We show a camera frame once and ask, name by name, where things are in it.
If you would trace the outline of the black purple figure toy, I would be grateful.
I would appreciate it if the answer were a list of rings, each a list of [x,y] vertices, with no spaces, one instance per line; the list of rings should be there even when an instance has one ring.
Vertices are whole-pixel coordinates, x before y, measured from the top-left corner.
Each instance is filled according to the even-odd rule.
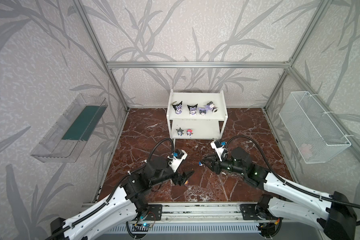
[[[191,116],[194,116],[197,114],[198,104],[195,105],[187,105],[189,113]]]
[[[175,111],[175,114],[180,115],[183,111],[183,102],[182,101],[181,102],[177,102],[177,101],[173,102],[172,107]]]

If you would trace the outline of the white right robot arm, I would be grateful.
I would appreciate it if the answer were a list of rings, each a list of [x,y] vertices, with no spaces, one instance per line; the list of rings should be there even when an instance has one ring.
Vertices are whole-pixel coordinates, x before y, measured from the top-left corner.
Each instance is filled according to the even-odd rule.
[[[265,167],[255,164],[241,147],[228,150],[237,137],[227,142],[212,142],[215,153],[204,157],[200,164],[217,175],[223,171],[241,175],[247,185],[265,191],[256,205],[261,219],[294,220],[322,231],[331,240],[355,238],[356,228],[360,226],[360,205],[349,202],[342,193],[316,191],[281,177],[272,169],[259,144],[248,136],[242,138],[254,144]]]

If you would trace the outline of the grey blue penguin toy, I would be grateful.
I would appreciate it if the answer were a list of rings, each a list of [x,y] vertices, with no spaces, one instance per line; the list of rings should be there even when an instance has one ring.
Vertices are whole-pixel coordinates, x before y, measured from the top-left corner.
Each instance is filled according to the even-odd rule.
[[[181,128],[177,129],[177,134],[178,136],[182,136],[184,134],[184,130]]]

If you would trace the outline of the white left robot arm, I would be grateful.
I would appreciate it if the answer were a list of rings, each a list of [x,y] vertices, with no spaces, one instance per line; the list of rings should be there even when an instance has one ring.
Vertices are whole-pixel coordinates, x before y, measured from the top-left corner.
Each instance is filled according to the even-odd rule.
[[[112,228],[144,217],[149,212],[145,200],[152,188],[171,181],[182,186],[194,171],[178,172],[188,154],[176,150],[172,139],[172,152],[169,157],[149,155],[145,164],[128,173],[115,186],[112,192],[82,213],[69,219],[57,218],[51,223],[50,240],[95,240]]]

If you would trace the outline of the purple winged figure toy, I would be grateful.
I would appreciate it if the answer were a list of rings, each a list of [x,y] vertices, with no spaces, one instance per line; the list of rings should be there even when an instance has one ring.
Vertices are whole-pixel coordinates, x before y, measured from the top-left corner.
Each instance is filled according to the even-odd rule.
[[[207,108],[199,108],[199,114],[201,116],[205,116],[207,114],[208,109]]]

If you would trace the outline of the purple hat figure toy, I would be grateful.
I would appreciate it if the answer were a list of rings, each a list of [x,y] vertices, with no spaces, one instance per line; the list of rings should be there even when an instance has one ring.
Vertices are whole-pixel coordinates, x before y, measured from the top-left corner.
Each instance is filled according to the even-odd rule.
[[[218,111],[218,108],[212,101],[206,104],[206,109],[207,111],[211,111],[212,113],[216,113]]]

